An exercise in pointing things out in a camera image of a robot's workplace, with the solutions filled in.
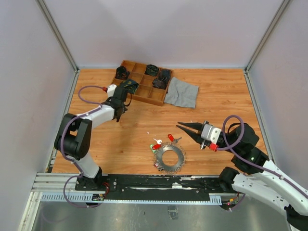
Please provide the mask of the red key tag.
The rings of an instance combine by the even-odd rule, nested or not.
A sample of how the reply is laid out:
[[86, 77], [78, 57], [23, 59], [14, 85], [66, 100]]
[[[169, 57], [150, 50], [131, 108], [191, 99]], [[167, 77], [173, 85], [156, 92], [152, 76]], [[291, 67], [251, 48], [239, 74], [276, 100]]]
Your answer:
[[156, 141], [156, 144], [154, 145], [153, 149], [157, 150], [161, 147], [161, 144], [162, 144], [162, 140], [160, 139], [154, 139]]
[[178, 143], [182, 139], [182, 137], [175, 138], [172, 134], [168, 134], [167, 136], [172, 143]]

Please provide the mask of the green key tag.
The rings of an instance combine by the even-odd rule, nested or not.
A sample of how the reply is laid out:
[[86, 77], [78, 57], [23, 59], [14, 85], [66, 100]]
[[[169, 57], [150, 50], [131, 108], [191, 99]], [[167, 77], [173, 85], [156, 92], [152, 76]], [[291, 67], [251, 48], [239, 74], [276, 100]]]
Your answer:
[[155, 150], [155, 149], [153, 149], [153, 147], [154, 147], [154, 144], [151, 144], [151, 145], [150, 145], [150, 150], [151, 150], [151, 151], [152, 151], [152, 153], [154, 154], [156, 150]]

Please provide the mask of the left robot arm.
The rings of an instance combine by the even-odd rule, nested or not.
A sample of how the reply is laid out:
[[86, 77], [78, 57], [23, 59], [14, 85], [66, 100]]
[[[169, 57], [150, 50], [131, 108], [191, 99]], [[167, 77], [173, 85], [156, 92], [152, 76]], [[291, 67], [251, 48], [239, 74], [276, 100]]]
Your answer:
[[103, 185], [103, 172], [89, 152], [92, 130], [105, 122], [118, 122], [129, 106], [127, 89], [115, 84], [102, 89], [107, 92], [106, 101], [95, 102], [96, 108], [82, 114], [65, 114], [54, 141], [54, 148], [78, 169], [81, 182], [94, 191]]

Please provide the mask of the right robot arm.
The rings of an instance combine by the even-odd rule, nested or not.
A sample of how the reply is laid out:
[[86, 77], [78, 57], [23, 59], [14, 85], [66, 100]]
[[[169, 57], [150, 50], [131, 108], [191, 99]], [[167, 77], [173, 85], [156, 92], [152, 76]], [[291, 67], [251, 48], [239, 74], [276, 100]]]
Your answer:
[[299, 231], [308, 229], [308, 191], [302, 187], [259, 148], [259, 136], [241, 118], [222, 128], [209, 122], [183, 123], [177, 127], [187, 133], [200, 148], [227, 151], [233, 154], [235, 168], [226, 167], [219, 176], [223, 192], [234, 190], [247, 194], [282, 213], [289, 225]]

